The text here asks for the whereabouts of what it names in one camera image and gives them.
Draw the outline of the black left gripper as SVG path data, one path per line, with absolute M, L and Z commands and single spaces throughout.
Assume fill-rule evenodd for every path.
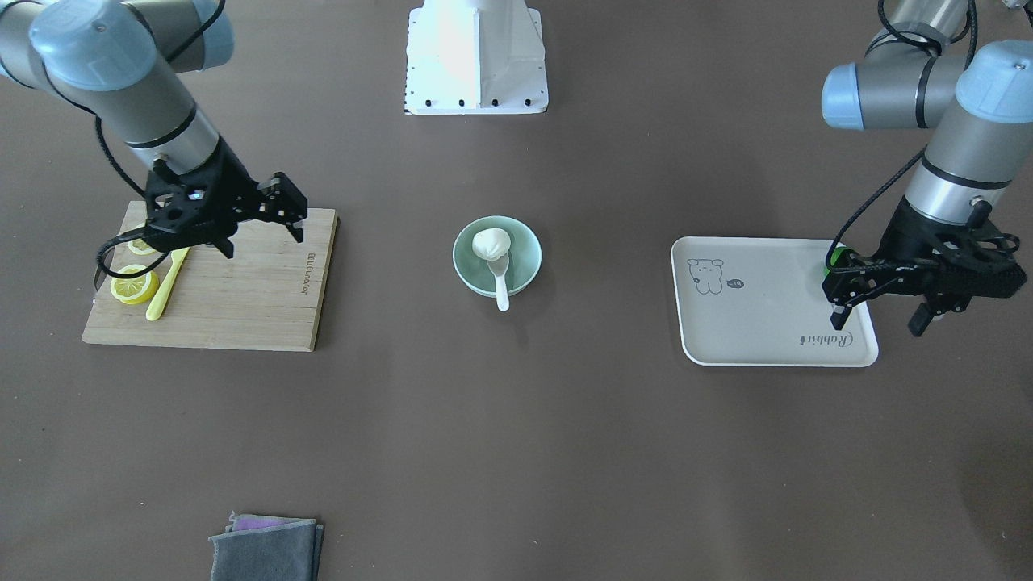
M 833 268 L 822 281 L 831 326 L 843 330 L 852 309 L 879 295 L 924 295 L 908 322 L 914 337 L 925 334 L 937 314 L 963 311 L 974 297 L 1007 299 L 1028 276 L 1018 264 L 1018 237 L 989 221 L 993 207 L 977 201 L 965 224 L 930 219 L 903 198 L 894 211 L 880 246 L 871 257 L 853 251 L 850 265 Z

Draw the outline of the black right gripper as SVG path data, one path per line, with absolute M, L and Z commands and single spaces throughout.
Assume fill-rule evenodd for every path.
M 306 196 L 281 172 L 262 183 L 251 179 L 225 140 L 219 140 L 199 169 L 183 175 L 155 161 L 144 198 L 148 204 L 144 241 L 159 253 L 213 245 L 232 259 L 230 238 L 240 222 L 251 219 L 283 224 L 298 244 L 305 240 Z

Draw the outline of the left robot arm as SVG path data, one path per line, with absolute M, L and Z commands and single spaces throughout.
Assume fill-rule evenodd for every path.
M 906 163 L 912 173 L 878 250 L 831 243 L 822 288 L 840 330 L 864 302 L 922 295 L 909 330 L 922 335 L 975 297 L 1007 299 L 1028 277 L 1018 236 L 989 217 L 1031 154 L 1031 43 L 977 48 L 972 1 L 903 1 L 859 63 L 829 71 L 822 114 L 829 127 L 929 128 Z

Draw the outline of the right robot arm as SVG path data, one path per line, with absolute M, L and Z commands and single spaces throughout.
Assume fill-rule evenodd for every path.
M 248 172 L 183 85 L 228 61 L 232 27 L 211 1 L 4 1 L 2 75 L 107 123 L 148 173 L 147 217 L 117 243 L 159 253 L 213 245 L 232 257 L 240 222 L 283 224 L 303 241 L 307 200 L 284 173 Z

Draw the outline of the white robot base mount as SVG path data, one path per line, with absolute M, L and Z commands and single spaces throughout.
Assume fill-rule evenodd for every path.
M 425 1 L 408 16 L 404 111 L 547 111 L 542 17 L 524 1 Z

